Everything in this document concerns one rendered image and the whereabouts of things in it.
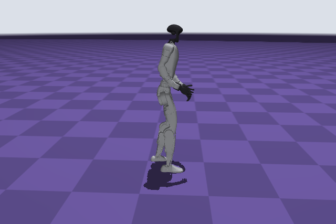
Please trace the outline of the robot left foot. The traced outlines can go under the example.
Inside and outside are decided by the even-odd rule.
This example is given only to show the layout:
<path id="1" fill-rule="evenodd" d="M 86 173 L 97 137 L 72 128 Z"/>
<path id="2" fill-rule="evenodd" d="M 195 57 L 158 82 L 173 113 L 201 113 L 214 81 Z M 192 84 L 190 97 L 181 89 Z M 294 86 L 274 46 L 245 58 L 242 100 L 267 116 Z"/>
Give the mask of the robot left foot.
<path id="1" fill-rule="evenodd" d="M 151 157 L 151 161 L 152 161 L 152 162 L 166 161 L 166 157 L 164 157 L 164 156 L 162 156 L 162 155 L 160 155 L 159 158 L 156 158 L 156 156 L 152 156 L 152 157 Z"/>

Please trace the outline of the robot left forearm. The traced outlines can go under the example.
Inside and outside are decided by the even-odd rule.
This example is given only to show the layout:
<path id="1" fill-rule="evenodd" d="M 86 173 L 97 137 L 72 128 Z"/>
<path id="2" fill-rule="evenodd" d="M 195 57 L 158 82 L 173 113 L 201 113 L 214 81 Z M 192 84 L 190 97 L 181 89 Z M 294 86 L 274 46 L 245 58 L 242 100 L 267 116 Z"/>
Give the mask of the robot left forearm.
<path id="1" fill-rule="evenodd" d="M 177 78 L 177 75 L 175 74 L 173 79 L 172 79 L 174 82 L 177 82 L 177 83 L 180 83 L 181 85 L 183 84 L 178 78 Z"/>

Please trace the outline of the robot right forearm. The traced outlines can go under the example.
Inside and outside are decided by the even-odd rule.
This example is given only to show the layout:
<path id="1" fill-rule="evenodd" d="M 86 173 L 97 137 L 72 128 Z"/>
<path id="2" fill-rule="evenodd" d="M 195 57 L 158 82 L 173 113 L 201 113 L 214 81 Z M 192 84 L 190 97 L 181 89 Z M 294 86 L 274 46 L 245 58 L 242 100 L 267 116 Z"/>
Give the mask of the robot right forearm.
<path id="1" fill-rule="evenodd" d="M 167 72 L 166 68 L 164 66 L 159 67 L 159 72 L 162 77 L 166 81 L 169 87 L 173 87 L 175 89 L 179 89 L 180 85 L 175 83 L 172 78 L 170 77 L 170 74 Z"/>

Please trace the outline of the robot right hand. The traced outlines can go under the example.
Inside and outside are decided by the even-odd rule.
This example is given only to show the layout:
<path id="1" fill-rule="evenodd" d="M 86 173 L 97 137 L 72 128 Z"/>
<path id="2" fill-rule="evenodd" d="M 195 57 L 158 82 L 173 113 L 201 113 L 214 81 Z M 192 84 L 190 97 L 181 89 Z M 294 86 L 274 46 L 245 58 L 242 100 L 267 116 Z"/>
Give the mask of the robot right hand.
<path id="1" fill-rule="evenodd" d="M 176 82 L 177 83 L 177 82 Z M 180 85 L 180 87 L 179 87 L 179 89 L 177 90 L 177 91 L 181 91 L 183 94 L 185 94 L 186 96 L 188 96 L 188 97 L 190 97 L 189 95 L 192 95 L 191 93 L 194 93 L 194 92 L 192 92 L 192 91 L 190 91 L 190 90 L 194 90 L 194 89 L 191 89 L 191 88 L 189 88 L 190 86 L 192 86 L 192 85 L 181 85 L 180 83 L 177 83 L 177 84 L 179 84 Z M 189 92 L 191 92 L 191 93 L 189 93 Z M 187 94 L 186 94 L 187 93 Z M 189 95 L 188 95 L 189 94 Z"/>

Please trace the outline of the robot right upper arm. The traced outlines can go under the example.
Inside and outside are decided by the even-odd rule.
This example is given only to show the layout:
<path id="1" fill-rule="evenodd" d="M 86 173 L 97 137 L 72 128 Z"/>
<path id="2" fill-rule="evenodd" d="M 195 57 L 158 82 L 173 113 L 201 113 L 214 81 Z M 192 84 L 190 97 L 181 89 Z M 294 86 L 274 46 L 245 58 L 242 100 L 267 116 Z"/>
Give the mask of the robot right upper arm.
<path id="1" fill-rule="evenodd" d="M 173 51 L 174 51 L 174 46 L 173 45 L 165 44 L 164 49 L 163 49 L 163 54 L 162 54 L 161 60 L 159 62 L 158 68 L 157 68 L 158 71 L 159 71 L 160 66 L 164 66 L 166 68 L 165 64 L 168 62 L 169 57 L 173 53 Z M 167 68 L 166 68 L 166 70 L 167 70 Z"/>

